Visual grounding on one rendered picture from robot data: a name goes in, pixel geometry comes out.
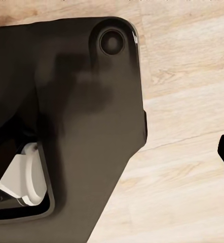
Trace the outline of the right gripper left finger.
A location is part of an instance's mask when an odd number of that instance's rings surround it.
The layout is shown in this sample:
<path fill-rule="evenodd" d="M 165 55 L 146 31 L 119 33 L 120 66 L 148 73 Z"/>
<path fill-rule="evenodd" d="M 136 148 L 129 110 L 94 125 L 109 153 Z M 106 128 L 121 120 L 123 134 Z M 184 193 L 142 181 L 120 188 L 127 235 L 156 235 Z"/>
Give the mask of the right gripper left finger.
<path fill-rule="evenodd" d="M 0 180 L 17 153 L 13 135 L 0 137 Z"/>

